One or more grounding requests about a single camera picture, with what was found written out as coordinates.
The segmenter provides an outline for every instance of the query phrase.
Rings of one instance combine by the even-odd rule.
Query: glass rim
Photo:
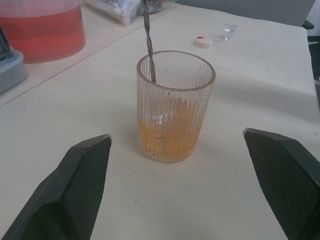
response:
[[[204,62],[208,65],[208,67],[211,69],[211,71],[212,71],[211,79],[210,79],[207,83],[205,83],[205,84],[203,84],[203,85],[201,85],[201,86],[198,86],[198,87],[194,87],[194,88],[172,88],[172,87],[162,86],[162,85],[160,85],[160,84],[157,84],[157,83],[152,82],[151,80],[149,80],[148,78],[146,78],[146,77],[144,76],[144,74],[142,73],[142,71],[141,71],[141,65],[142,65],[143,61],[144,61],[146,58],[149,57],[149,55],[146,55],[146,56],[144,56],[143,58],[141,58],[141,59],[139,60],[137,66],[136,66],[136,72],[138,73],[138,75],[139,75],[145,82],[147,82],[147,83],[149,83],[149,84],[151,84],[151,85],[154,85],[154,86],[156,86],[156,87],[158,87],[158,88],[165,89],[165,90],[168,90],[168,91],[171,91],[171,92],[191,92],[191,91],[198,91],[198,90],[204,89],[204,88],[206,88],[206,87],[208,87],[208,86],[210,86],[211,84],[214,83],[214,81],[215,81],[215,79],[216,79],[216,71],[215,71],[214,67],[213,67],[207,60],[204,60],[202,57],[199,57],[199,56],[197,56],[197,55],[194,55],[194,54],[191,54],[191,53],[188,53],[188,52],[184,52],[184,51],[174,51],[174,50],[156,51],[156,52],[153,53],[153,55],[159,54],[159,53],[181,53],[181,54],[186,54],[186,55],[190,55],[190,56],[196,57],[196,58],[204,61]]]

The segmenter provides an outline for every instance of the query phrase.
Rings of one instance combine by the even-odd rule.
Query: glass cup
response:
[[[225,24],[224,25],[224,39],[230,40],[233,34],[237,31],[238,26],[235,24]]]
[[[151,159],[177,163],[193,152],[206,114],[214,68],[201,57],[180,51],[149,56],[137,65],[138,144]]]

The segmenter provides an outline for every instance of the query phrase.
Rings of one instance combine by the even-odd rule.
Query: red and white cap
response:
[[[209,37],[198,36],[195,40],[195,45],[200,48],[210,49],[214,41]]]

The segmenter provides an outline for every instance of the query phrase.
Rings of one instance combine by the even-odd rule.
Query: table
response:
[[[179,5],[172,4],[169,8],[152,14],[150,21],[152,22],[177,6]],[[16,87],[0,94],[0,107],[144,26],[142,16],[137,17],[132,26],[122,26],[112,18],[107,17],[86,4],[83,4],[81,10],[86,40],[84,49],[62,60],[26,64],[27,78]]]
[[[222,41],[225,23],[236,23]],[[212,49],[194,46],[213,36]],[[147,159],[136,140],[136,64],[143,28],[0,107],[0,234],[78,142],[111,134],[92,240],[285,240],[257,181],[245,128],[300,141],[320,159],[320,116],[306,30],[178,6],[151,24],[154,49],[198,55],[215,68],[192,157]]]

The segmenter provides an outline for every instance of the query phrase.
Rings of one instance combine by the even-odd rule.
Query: metal drill bit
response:
[[[149,54],[151,81],[153,83],[156,83],[156,70],[155,70],[155,62],[153,59],[154,49],[152,47],[152,41],[150,37],[150,19],[149,19],[149,14],[147,9],[147,0],[142,0],[142,5],[143,5],[143,11],[144,11],[143,19],[144,19],[144,29],[146,33],[146,45],[147,45],[148,54]]]

